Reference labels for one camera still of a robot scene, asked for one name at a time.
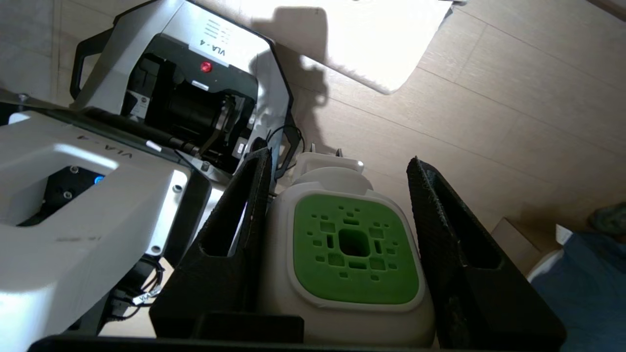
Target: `white label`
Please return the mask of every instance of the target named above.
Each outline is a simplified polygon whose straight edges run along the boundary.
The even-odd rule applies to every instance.
[[[207,18],[203,22],[203,28],[194,33],[189,47],[200,50],[228,66],[229,58],[233,55],[231,43],[236,29],[232,23],[218,17]]]
[[[200,83],[200,82],[198,82],[196,80],[192,81],[192,86],[196,86],[196,87],[200,88],[201,90],[208,91],[208,86],[207,85],[203,85],[202,83]]]
[[[130,112],[131,115],[134,115],[140,118],[146,118],[146,112],[148,112],[148,105],[150,105],[150,98],[148,98],[147,96],[143,96],[139,93],[135,93],[134,91],[131,91],[131,90],[129,90],[128,92],[137,99],[137,103],[135,104],[135,106],[133,106],[133,109]]]

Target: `green perforated panel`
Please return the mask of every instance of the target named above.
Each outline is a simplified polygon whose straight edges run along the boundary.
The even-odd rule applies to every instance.
[[[385,205],[309,195],[296,204],[293,236],[295,275],[319,298],[402,304],[418,292],[404,226]]]

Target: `red button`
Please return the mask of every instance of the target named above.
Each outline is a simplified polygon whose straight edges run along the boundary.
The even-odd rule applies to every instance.
[[[210,62],[204,61],[203,63],[200,64],[200,70],[202,72],[211,72],[212,69],[213,69],[213,65],[211,65]]]

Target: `cable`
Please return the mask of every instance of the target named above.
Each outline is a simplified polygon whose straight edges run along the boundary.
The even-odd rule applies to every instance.
[[[302,131],[300,130],[300,128],[298,128],[298,127],[297,127],[297,126],[295,126],[295,125],[282,125],[281,127],[276,128],[274,131],[271,131],[271,133],[270,133],[270,132],[268,132],[268,133],[267,133],[267,138],[265,138],[265,141],[267,142],[267,144],[269,144],[269,143],[270,143],[270,140],[272,139],[272,137],[273,137],[273,136],[274,136],[274,135],[275,135],[278,131],[280,131],[280,130],[284,130],[284,129],[286,129],[286,128],[293,128],[293,129],[295,129],[295,130],[296,130],[296,132],[298,133],[298,139],[299,139],[298,144],[300,143],[300,141],[302,142],[302,153],[304,153],[304,152],[306,151],[307,144],[306,144],[306,141],[304,140],[304,136],[302,135]],[[292,168],[294,168],[294,167],[295,167],[295,165],[296,165],[296,163],[297,163],[297,162],[294,162],[294,164],[293,164],[293,165],[291,165],[291,166],[287,167],[287,168],[285,169],[285,171],[289,171],[289,170],[291,170]]]
[[[132,313],[130,313],[127,316],[119,316],[119,315],[115,315],[115,314],[111,314],[110,318],[113,321],[124,321],[124,320],[128,320],[132,317],[135,316],[135,314],[137,314],[137,312],[139,312],[139,309],[141,309],[141,307],[137,307],[137,309],[135,309],[135,311],[133,311]]]
[[[154,268],[154,270],[155,270],[155,275],[154,275],[154,277],[153,277],[150,281],[148,281],[148,282],[147,282],[147,283],[146,283],[146,284],[145,284],[145,285],[141,288],[141,291],[143,291],[144,293],[146,293],[146,291],[145,291],[145,290],[146,290],[146,288],[150,287],[150,289],[147,291],[147,292],[150,292],[150,291],[154,290],[154,289],[155,289],[158,285],[160,285],[160,284],[163,282],[163,272],[165,271],[165,269],[163,268],[163,266],[161,266],[161,264],[160,264],[158,261],[154,261],[154,260],[149,259],[149,258],[146,258],[146,257],[141,257],[141,258],[139,258],[139,261],[140,261],[140,262],[144,262],[144,263],[146,263],[146,264],[148,264],[148,265],[151,265],[151,266]],[[129,306],[131,306],[131,307],[136,307],[136,309],[135,309],[132,313],[130,313],[129,315],[127,315],[127,316],[119,316],[119,315],[111,314],[111,315],[110,315],[110,319],[111,319],[112,321],[124,321],[124,320],[130,319],[130,318],[132,318],[134,315],[136,315],[136,314],[137,314],[137,312],[139,311],[139,309],[144,308],[144,307],[150,307],[150,306],[152,306],[152,303],[140,303],[140,304],[135,304],[135,303],[133,303],[133,300],[132,300],[132,299],[129,299],[129,298],[121,298],[121,297],[115,297],[115,296],[113,296],[113,297],[111,297],[111,298],[112,298],[112,299],[114,299],[114,300],[116,300],[116,301],[121,301],[121,302],[127,303],[127,304],[128,304]]]

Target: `blue cloth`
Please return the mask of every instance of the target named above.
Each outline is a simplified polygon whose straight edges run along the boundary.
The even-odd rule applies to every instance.
[[[531,283],[565,325],[561,351],[626,351],[626,244],[573,234],[563,251]]]

